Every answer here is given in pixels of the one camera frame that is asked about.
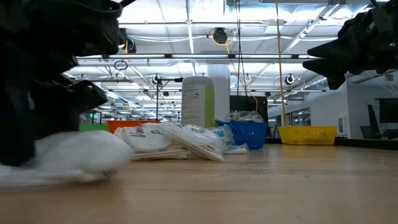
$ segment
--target white column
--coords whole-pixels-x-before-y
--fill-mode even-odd
[[[207,65],[207,76],[214,81],[215,116],[225,119],[229,115],[229,94],[231,92],[228,64]]]

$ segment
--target blue basket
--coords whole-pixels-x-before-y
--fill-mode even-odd
[[[217,121],[218,126],[227,125],[231,128],[235,144],[246,143],[249,149],[262,149],[266,141],[268,123],[257,122],[221,122]]]

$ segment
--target wall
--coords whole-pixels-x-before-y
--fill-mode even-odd
[[[337,126],[338,118],[345,117],[345,128],[350,138],[347,86],[343,84],[338,90],[326,89],[323,93],[309,93],[304,101],[290,101],[285,106],[285,112],[290,113],[297,110],[310,108],[311,125],[313,126]],[[282,107],[270,108],[268,116],[282,114]]]
[[[351,138],[363,139],[361,132],[361,126],[369,126],[369,113],[368,104],[373,106],[376,114],[377,121],[379,119],[379,106],[377,98],[396,98],[398,96],[392,94],[379,84],[382,83],[386,88],[391,89],[389,85],[386,85],[383,80],[377,80],[379,83],[365,82],[363,84],[348,84],[348,102],[349,102],[349,126],[351,130]],[[381,132],[383,129],[394,129],[397,128],[395,124],[383,124],[379,125]]]

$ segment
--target ceiling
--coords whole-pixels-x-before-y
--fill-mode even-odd
[[[347,19],[369,9],[369,2],[365,0],[280,0],[277,21],[277,10],[273,1],[241,0],[240,13],[236,12],[233,2],[233,0],[137,0],[123,10],[119,26],[127,28],[129,38],[137,47],[137,54],[227,54],[226,46],[215,44],[211,38],[215,27],[225,28],[228,42],[231,42],[228,45],[229,51],[231,54],[238,54],[236,19],[239,16],[242,54],[274,57],[279,52],[277,38],[279,21],[281,52],[284,55],[304,57],[308,49],[335,39]],[[126,60],[129,68],[118,72],[114,71],[114,61],[81,58],[80,66],[65,74],[77,80],[95,80],[95,83],[105,90],[115,90],[113,93],[119,98],[116,97],[116,101],[110,100],[109,103],[122,103],[123,108],[116,107],[116,109],[124,110],[126,105],[131,106],[131,103],[140,103],[140,108],[143,108],[142,105],[145,103],[154,103],[151,99],[155,93],[144,94],[137,90],[153,88],[151,80],[155,74],[165,78],[206,75],[209,63],[227,63],[231,75],[236,75],[234,66],[237,67],[238,62],[234,60],[232,64],[230,60],[140,58]],[[282,76],[291,74],[296,78],[293,87],[307,86],[318,76],[304,69],[302,62],[303,60],[282,61]],[[243,65],[245,73],[250,77],[248,88],[279,89],[280,71],[277,57],[267,61],[248,58]],[[112,82],[112,79],[124,80],[116,83]],[[168,88],[181,88],[181,83],[170,82],[164,86],[165,90]],[[178,92],[170,92],[169,96],[163,98],[181,99],[181,95]],[[174,113],[179,111],[176,110],[179,107],[175,106],[174,110],[170,107],[170,110],[165,109],[164,112]],[[127,107],[127,110],[137,111],[132,107]]]

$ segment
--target plastic bottle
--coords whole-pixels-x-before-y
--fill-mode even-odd
[[[214,126],[214,81],[209,77],[187,77],[182,82],[182,123],[203,128]]]

